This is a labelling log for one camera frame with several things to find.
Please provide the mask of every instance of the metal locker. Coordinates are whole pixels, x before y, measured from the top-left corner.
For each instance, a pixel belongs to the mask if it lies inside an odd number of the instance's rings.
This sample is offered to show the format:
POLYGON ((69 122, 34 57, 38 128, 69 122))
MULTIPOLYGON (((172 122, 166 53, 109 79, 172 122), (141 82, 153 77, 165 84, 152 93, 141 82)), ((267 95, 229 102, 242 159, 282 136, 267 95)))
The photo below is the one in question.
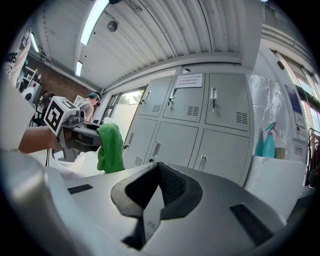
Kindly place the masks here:
POLYGON ((161 122, 149 159, 187 167, 197 133, 197 127, 161 122))
POLYGON ((122 154, 123 160, 130 166, 143 165, 156 125, 156 120, 134 118, 122 154))
POLYGON ((128 164, 125 160, 123 160, 123 165, 125 169, 131 169, 132 166, 130 164, 128 164))
POLYGON ((238 183, 246 163, 248 147, 247 137, 205 129, 194 169, 238 183))
POLYGON ((250 113, 247 93, 242 75, 210 74, 205 123, 249 131, 250 113))
POLYGON ((202 78, 202 87, 173 87, 169 101, 166 103, 163 117, 199 123, 204 100, 204 90, 204 74, 202 78))
POLYGON ((168 76, 150 81, 138 105, 138 115, 159 117, 171 80, 172 76, 168 76))

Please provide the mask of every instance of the corrugated metal ceiling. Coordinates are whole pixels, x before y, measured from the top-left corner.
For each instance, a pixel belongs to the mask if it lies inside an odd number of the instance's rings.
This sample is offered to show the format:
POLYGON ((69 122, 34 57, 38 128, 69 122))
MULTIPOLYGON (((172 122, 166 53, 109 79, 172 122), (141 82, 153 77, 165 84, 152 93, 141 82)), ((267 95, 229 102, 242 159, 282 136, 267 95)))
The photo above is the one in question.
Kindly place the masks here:
MULTIPOLYGON (((235 1, 246 0, 124 0, 109 5, 88 45, 80 46, 81 76, 105 88, 171 58, 206 52, 240 54, 235 1), (110 21, 118 23, 117 31, 108 30, 110 21)), ((43 26, 49 54, 70 69, 75 66, 88 4, 88 0, 56 0, 46 8, 43 26)))

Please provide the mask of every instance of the label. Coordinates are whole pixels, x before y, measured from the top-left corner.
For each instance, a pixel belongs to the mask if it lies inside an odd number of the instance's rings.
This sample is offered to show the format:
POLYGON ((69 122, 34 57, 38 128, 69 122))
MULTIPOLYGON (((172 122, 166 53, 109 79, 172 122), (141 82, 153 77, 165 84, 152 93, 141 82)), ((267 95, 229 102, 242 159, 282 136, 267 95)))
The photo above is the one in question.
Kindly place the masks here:
POLYGON ((302 155, 302 152, 303 152, 302 146, 295 144, 294 145, 294 153, 297 155, 302 155))
POLYGON ((179 75, 175 88, 202 87, 203 74, 179 75))
POLYGON ((302 109, 295 88, 291 88, 286 84, 284 85, 284 87, 289 95, 293 111, 302 115, 302 109))
POLYGON ((293 111, 293 113, 294 113, 295 124, 304 129, 305 128, 304 116, 295 111, 293 111))

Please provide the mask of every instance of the green cloth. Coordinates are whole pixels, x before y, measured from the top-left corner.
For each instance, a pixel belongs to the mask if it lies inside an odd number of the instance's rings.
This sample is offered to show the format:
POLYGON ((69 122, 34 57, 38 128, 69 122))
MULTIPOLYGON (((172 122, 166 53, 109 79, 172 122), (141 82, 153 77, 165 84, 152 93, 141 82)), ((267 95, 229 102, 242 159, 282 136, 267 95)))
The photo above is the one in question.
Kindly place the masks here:
POLYGON ((97 129, 97 132, 100 134, 102 146, 98 152, 96 168, 99 171, 105 171, 106 174, 124 170, 124 161, 122 159, 124 141, 118 125, 104 123, 97 129))

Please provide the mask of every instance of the brick wall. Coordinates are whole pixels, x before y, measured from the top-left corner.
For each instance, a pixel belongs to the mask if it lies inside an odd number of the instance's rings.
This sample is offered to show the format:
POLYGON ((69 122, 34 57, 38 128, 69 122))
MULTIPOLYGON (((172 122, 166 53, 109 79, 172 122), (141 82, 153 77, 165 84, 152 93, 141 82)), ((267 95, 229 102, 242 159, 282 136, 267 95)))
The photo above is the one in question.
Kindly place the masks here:
POLYGON ((28 61, 28 66, 33 70, 38 69, 37 74, 41 74, 40 83, 42 84, 42 92, 47 90, 56 96, 67 98, 72 103, 77 95, 85 97, 91 93, 87 88, 54 71, 42 62, 32 57, 29 57, 28 61))

